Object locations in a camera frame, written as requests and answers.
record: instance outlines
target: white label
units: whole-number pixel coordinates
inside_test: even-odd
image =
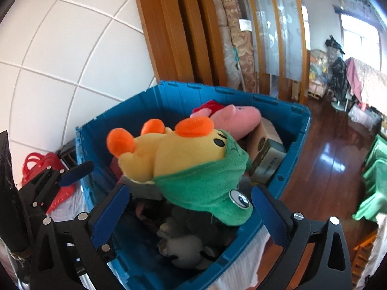
[[[285,153],[275,148],[270,148],[265,158],[263,158],[254,174],[251,176],[251,180],[266,183],[273,173],[277,171],[285,156]]]
[[[252,32],[253,28],[251,27],[250,20],[239,20],[239,26],[241,28],[241,32]]]

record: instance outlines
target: red plush toy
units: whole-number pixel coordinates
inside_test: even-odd
[[[193,109],[192,113],[196,113],[196,112],[200,111],[201,116],[210,117],[216,111],[219,111],[223,108],[224,108],[224,105],[217,103],[215,100],[210,100],[210,101],[202,104],[200,107]]]

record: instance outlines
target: tile grout line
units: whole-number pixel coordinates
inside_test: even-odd
[[[33,148],[33,149],[36,149],[36,150],[40,150],[42,152],[46,152],[46,153],[52,152],[52,150],[47,150],[47,149],[43,149],[43,148],[40,148],[40,147],[31,146],[31,145],[28,145],[26,143],[18,142],[16,140],[12,139],[12,138],[10,138],[9,141],[11,141],[13,143],[16,143],[16,144],[19,144],[19,145],[22,145],[22,146],[25,146],[25,147],[29,147],[29,148]]]
[[[153,80],[155,80],[155,79],[156,79],[156,76],[153,75],[152,80],[149,83],[148,89],[150,88],[151,84],[153,83]]]
[[[64,80],[64,79],[58,78],[58,77],[53,76],[53,75],[49,75],[49,74],[45,74],[45,73],[40,72],[40,71],[36,71],[36,70],[31,69],[31,68],[29,68],[29,67],[24,67],[23,69],[26,70],[26,71],[29,71],[29,72],[32,72],[32,73],[35,73],[35,74],[44,76],[44,77],[51,78],[51,79],[56,80],[56,81],[59,81],[59,82],[61,82],[61,83],[65,83],[65,84],[68,84],[68,85],[73,85],[75,88],[78,88],[78,87],[79,87],[79,88],[88,90],[89,92],[93,92],[93,93],[95,93],[95,94],[99,94],[99,95],[101,95],[101,96],[104,96],[104,97],[106,97],[106,98],[113,99],[113,100],[118,101],[118,102],[124,101],[124,99],[121,99],[121,98],[118,98],[118,97],[115,97],[115,96],[110,96],[109,94],[106,94],[106,93],[104,93],[104,92],[99,92],[98,90],[89,88],[89,87],[87,87],[87,86],[85,86],[85,85],[73,83],[73,82],[71,82],[71,81]]]
[[[48,9],[47,13],[44,15],[42,21],[40,22],[39,26],[37,27],[34,35],[32,36],[31,38],[31,41],[30,41],[30,44],[28,45],[27,49],[26,49],[26,53],[24,54],[24,57],[23,57],[23,60],[22,60],[22,63],[21,63],[21,67],[19,69],[19,72],[17,74],[17,77],[16,77],[16,82],[15,82],[15,87],[14,87],[14,92],[12,93],[12,99],[11,99],[11,105],[10,105],[10,111],[9,111],[9,124],[8,124],[8,134],[11,138],[11,122],[12,122],[12,109],[13,109],[13,104],[14,104],[14,101],[15,101],[15,95],[16,95],[16,88],[17,88],[17,83],[19,82],[19,77],[20,77],[20,74],[21,74],[21,71],[23,70],[23,65],[24,65],[24,61],[26,60],[26,57],[27,57],[27,54],[28,54],[28,51],[30,50],[31,48],[31,45],[36,37],[36,34],[37,32],[39,31],[40,27],[42,26],[43,22],[45,21],[46,17],[48,16],[48,14],[50,13],[50,11],[52,10],[52,8],[55,6],[55,4],[58,2],[59,0],[56,0],[52,5],[51,7]]]
[[[76,87],[75,87],[75,90],[74,90],[74,93],[73,93],[73,96],[71,97],[71,101],[70,101],[70,105],[68,107],[68,110],[67,110],[67,115],[66,115],[66,119],[65,119],[65,126],[63,128],[63,134],[62,134],[62,140],[61,140],[61,144],[63,145],[64,143],[64,140],[65,140],[65,134],[66,134],[66,130],[67,130],[67,126],[68,126],[68,118],[70,116],[70,111],[71,111],[71,107],[72,107],[72,104],[73,104],[73,101],[74,101],[74,98],[75,98],[75,93],[77,92],[78,88],[79,88],[79,82],[81,81],[84,73],[85,73],[85,70],[86,70],[86,67],[88,66],[88,63],[90,61],[90,58],[91,56],[93,55],[94,53],[94,50],[96,49],[97,45],[99,44],[99,41],[101,40],[102,36],[104,35],[104,33],[106,32],[106,30],[108,29],[110,23],[113,21],[113,18],[111,18],[109,20],[109,22],[107,23],[107,25],[105,26],[105,28],[102,30],[101,34],[99,35],[98,39],[96,40],[93,48],[91,49],[86,61],[85,61],[85,64],[83,65],[83,68],[82,68],[82,71],[78,77],[78,80],[77,80],[77,83],[76,83]]]
[[[81,88],[81,89],[87,90],[87,91],[89,91],[89,92],[92,92],[92,93],[95,93],[95,94],[99,94],[100,96],[109,98],[109,99],[111,99],[111,100],[118,101],[118,102],[123,102],[123,101],[125,100],[125,99],[121,99],[121,98],[118,98],[118,97],[110,96],[110,95],[105,94],[105,93],[103,93],[103,92],[99,92],[98,90],[89,88],[89,87],[84,86],[84,85],[78,85],[78,87]]]
[[[95,49],[97,48],[99,42],[101,41],[103,35],[105,34],[105,32],[107,31],[108,27],[110,26],[110,24],[113,22],[114,20],[114,17],[122,10],[122,8],[125,6],[125,4],[128,2],[129,0],[125,0],[125,2],[119,7],[118,11],[114,14],[113,17],[110,17],[110,21],[108,22],[108,24],[105,26],[105,28],[103,29],[103,31],[101,32],[101,34],[99,35],[97,41],[95,42],[93,48],[91,49],[87,59],[86,59],[86,62],[82,68],[82,71],[81,71],[81,74],[79,75],[79,78],[78,78],[78,82],[77,82],[77,85],[76,85],[76,88],[74,90],[74,94],[73,96],[71,97],[71,101],[70,101],[70,106],[68,107],[68,111],[67,111],[67,115],[66,115],[66,120],[65,120],[65,126],[64,126],[64,129],[63,129],[63,134],[62,134],[62,142],[61,144],[63,145],[64,141],[65,141],[65,134],[66,134],[66,130],[67,130],[67,126],[68,126],[68,118],[70,116],[70,111],[71,111],[71,106],[73,104],[73,101],[74,101],[74,98],[75,98],[75,93],[77,92],[78,88],[81,87],[80,86],[80,82],[81,82],[81,79],[85,73],[85,70],[86,70],[86,67],[88,66],[89,64],[89,61],[90,61],[90,58],[92,57],[92,55],[94,54],[94,51]]]
[[[125,4],[126,4],[129,0],[126,0],[126,1],[124,2],[123,6],[121,6],[121,7],[119,8],[119,10],[116,12],[116,14],[115,14],[114,16],[111,16],[111,15],[109,15],[108,13],[104,13],[104,12],[98,10],[98,9],[94,9],[94,8],[91,8],[91,7],[82,5],[82,4],[77,4],[77,3],[72,2],[72,1],[70,1],[70,0],[59,0],[59,1],[64,2],[64,3],[71,4],[71,5],[83,7],[83,8],[85,8],[85,9],[89,10],[89,11],[95,12],[95,13],[97,13],[97,14],[103,15],[103,16],[108,17],[108,18],[112,18],[112,19],[114,19],[115,21],[121,23],[122,25],[125,25],[126,27],[129,27],[129,28],[135,30],[136,32],[139,32],[140,34],[144,34],[144,32],[141,31],[140,29],[138,29],[137,27],[132,26],[131,24],[126,23],[126,22],[124,22],[123,20],[120,20],[119,18],[116,18],[117,14],[122,10],[122,8],[125,6]]]
[[[4,65],[13,66],[13,67],[18,67],[19,69],[22,67],[21,65],[18,65],[18,64],[15,64],[15,63],[10,63],[10,62],[5,62],[5,61],[1,61],[1,60],[0,60],[0,63],[4,64]]]

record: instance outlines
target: green cloth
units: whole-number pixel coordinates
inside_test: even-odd
[[[364,168],[367,196],[352,218],[360,220],[364,217],[376,222],[378,213],[387,213],[387,141],[379,135],[365,158]]]
[[[369,169],[369,167],[378,158],[387,159],[387,141],[377,134],[372,143],[370,151],[368,152],[367,157],[365,157],[365,160],[364,160],[365,170]]]
[[[245,223],[252,213],[252,205],[241,209],[228,196],[248,165],[248,154],[229,133],[225,157],[218,161],[203,163],[173,174],[154,178],[156,186],[172,204],[195,211],[212,213],[229,226]]]

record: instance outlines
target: window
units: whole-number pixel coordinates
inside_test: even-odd
[[[344,60],[354,57],[380,70],[380,40],[378,30],[360,19],[341,14]]]
[[[305,28],[305,39],[306,39],[306,48],[310,50],[310,27],[308,21],[308,10],[305,5],[301,6],[302,17],[304,18],[304,28]]]

